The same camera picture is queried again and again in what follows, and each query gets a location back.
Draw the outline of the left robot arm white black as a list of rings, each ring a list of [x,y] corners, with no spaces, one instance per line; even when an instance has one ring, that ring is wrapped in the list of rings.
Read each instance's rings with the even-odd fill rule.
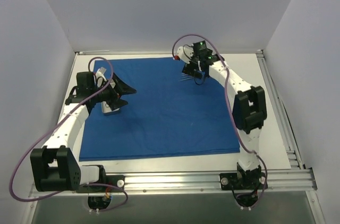
[[[106,188],[107,178],[102,165],[79,165],[72,149],[80,129],[96,104],[108,104],[111,110],[120,109],[128,102],[123,95],[135,94],[117,75],[105,78],[101,72],[79,72],[76,86],[65,101],[60,126],[50,133],[41,148],[30,153],[33,179],[37,191],[77,191],[87,185],[95,192]]]

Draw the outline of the blue surgical cloth wrap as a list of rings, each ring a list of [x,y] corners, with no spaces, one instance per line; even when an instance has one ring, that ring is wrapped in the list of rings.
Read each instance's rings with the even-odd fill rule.
[[[100,105],[84,125],[80,160],[126,160],[237,153],[224,88],[207,79],[181,79],[182,62],[171,58],[95,61],[136,89],[127,105],[104,115]]]

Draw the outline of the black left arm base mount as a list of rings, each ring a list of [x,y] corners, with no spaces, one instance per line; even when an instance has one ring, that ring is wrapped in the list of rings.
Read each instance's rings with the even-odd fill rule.
[[[101,177],[95,183],[113,185],[118,188],[124,188],[125,176],[124,175],[106,175]],[[119,192],[116,188],[106,186],[82,186],[77,190],[77,193],[106,193],[106,192]]]

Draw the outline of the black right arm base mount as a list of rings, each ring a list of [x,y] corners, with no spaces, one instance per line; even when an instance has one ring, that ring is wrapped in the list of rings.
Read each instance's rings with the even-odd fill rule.
[[[221,189],[224,191],[267,189],[268,185],[264,185],[265,174],[245,174],[237,173],[220,173],[219,180]]]

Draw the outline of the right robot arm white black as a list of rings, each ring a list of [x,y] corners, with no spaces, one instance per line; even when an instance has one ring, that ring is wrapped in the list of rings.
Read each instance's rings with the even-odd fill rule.
[[[248,188],[255,182],[252,171],[260,169],[259,138],[267,119],[265,91],[253,86],[234,72],[223,57],[213,54],[205,41],[184,45],[176,51],[175,59],[184,62],[183,73],[193,78],[212,78],[224,87],[227,108],[240,144],[236,182]]]

